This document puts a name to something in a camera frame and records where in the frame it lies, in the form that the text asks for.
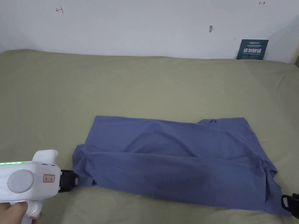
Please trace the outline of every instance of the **gray circular button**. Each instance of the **gray circular button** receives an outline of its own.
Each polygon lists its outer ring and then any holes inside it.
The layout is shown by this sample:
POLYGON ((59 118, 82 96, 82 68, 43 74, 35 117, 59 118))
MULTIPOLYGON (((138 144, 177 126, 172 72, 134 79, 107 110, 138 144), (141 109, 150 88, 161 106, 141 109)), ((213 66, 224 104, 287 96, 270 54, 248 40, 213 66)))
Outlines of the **gray circular button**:
POLYGON ((33 184, 33 173, 29 170, 18 170, 7 180, 8 189, 16 194, 28 191, 33 184))

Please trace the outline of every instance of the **wall mark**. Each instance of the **wall mark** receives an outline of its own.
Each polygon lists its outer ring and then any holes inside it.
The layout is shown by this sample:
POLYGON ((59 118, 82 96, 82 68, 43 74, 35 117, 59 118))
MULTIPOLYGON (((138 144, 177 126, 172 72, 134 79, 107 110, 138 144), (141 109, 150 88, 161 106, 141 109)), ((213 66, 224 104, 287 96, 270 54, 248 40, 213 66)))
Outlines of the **wall mark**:
POLYGON ((62 13, 64 13, 63 10, 62 10, 62 6, 61 6, 61 9, 58 9, 58 10, 57 10, 57 8, 56 8, 56 12, 59 12, 59 10, 61 10, 62 13))

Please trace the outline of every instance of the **white trigger handle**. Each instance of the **white trigger handle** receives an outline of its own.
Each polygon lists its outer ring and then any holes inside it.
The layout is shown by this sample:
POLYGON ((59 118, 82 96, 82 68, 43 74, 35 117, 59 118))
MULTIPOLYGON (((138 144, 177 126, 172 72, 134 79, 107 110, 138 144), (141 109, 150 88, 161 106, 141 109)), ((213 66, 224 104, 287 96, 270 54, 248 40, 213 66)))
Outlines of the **white trigger handle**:
POLYGON ((32 217, 37 217, 42 210, 42 200, 27 201, 28 208, 23 217, 22 224, 32 224, 32 217))

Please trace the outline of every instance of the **dark blue sign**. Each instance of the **dark blue sign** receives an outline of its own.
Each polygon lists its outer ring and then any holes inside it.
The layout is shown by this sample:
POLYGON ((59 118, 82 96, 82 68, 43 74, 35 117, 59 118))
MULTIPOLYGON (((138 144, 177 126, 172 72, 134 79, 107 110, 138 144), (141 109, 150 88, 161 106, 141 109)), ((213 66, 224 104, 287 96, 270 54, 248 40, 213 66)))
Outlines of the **dark blue sign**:
POLYGON ((237 59, 263 60, 269 40, 242 40, 237 59))

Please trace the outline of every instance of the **green led light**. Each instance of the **green led light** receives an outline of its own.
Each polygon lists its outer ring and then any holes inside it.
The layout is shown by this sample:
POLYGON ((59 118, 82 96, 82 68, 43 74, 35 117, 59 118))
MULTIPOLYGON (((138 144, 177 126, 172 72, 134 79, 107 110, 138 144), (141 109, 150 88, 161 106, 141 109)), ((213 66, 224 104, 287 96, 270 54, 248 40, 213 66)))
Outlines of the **green led light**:
POLYGON ((0 165, 21 164, 24 162, 0 162, 0 165))

